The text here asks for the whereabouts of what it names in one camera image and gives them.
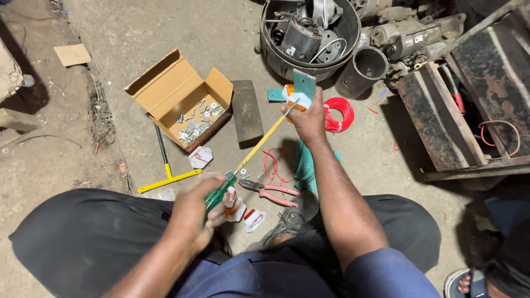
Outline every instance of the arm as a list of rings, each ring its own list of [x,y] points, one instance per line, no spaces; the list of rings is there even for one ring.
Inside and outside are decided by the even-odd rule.
[[[212,211],[205,222],[204,198],[224,176],[204,178],[193,191],[182,191],[175,199],[166,231],[158,243],[104,297],[165,297],[186,266],[211,240]]]
[[[313,157],[324,227],[344,272],[355,258],[388,247],[385,232],[326,140],[322,89],[316,88],[309,109],[288,118]]]

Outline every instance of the cardboard box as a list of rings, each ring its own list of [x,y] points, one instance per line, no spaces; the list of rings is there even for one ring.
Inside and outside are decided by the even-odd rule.
[[[124,88],[125,92],[149,112],[152,120],[166,136],[188,153],[193,152],[230,118],[228,108],[232,100],[232,89],[233,84],[215,67],[203,81],[176,48]],[[197,124],[205,123],[200,121],[200,111],[197,106],[202,99],[208,105],[220,104],[225,111],[219,118],[210,116],[209,119],[214,123],[194,141],[186,144],[179,140],[179,129],[185,130],[195,119],[198,120]],[[191,117],[194,108],[197,110],[192,120],[176,123],[181,114]]]

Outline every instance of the hand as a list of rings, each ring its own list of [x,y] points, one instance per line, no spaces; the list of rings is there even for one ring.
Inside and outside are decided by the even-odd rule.
[[[281,107],[282,112],[286,110],[286,106]],[[315,96],[313,96],[313,102],[309,109],[304,112],[293,109],[287,118],[294,122],[296,132],[306,146],[310,147],[315,143],[326,142],[322,88],[315,88]]]
[[[198,176],[189,189],[176,195],[173,213],[164,233],[169,238],[179,240],[197,255],[209,243],[214,228],[223,223],[224,205],[217,205],[205,222],[206,204],[204,199],[225,180],[223,174],[208,172]]]

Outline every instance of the pliers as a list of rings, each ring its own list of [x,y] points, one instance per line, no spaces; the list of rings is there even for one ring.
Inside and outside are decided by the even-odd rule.
[[[279,198],[273,196],[272,194],[270,194],[267,191],[267,189],[283,191],[283,192],[286,192],[286,193],[288,193],[290,195],[293,195],[293,196],[300,195],[300,192],[298,190],[289,189],[289,188],[286,188],[286,187],[283,187],[283,186],[280,186],[280,185],[260,184],[260,183],[256,183],[256,182],[253,182],[253,181],[250,181],[250,180],[241,180],[241,179],[239,180],[239,185],[241,185],[241,187],[243,187],[244,189],[257,191],[257,192],[260,193],[260,197],[268,198],[269,200],[271,200],[271,201],[273,201],[275,203],[278,203],[280,205],[284,205],[284,206],[287,206],[287,207],[298,208],[298,204],[297,203],[293,203],[293,202],[289,202],[289,201],[286,201],[286,200],[283,200],[283,199],[279,199]]]

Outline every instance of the label sticker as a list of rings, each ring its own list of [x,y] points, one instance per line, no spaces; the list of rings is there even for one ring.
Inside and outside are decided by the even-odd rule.
[[[289,55],[294,55],[295,54],[295,51],[296,51],[296,48],[291,46],[290,48],[288,48],[285,52]]]
[[[421,41],[423,41],[423,35],[414,38],[414,43],[419,43]]]

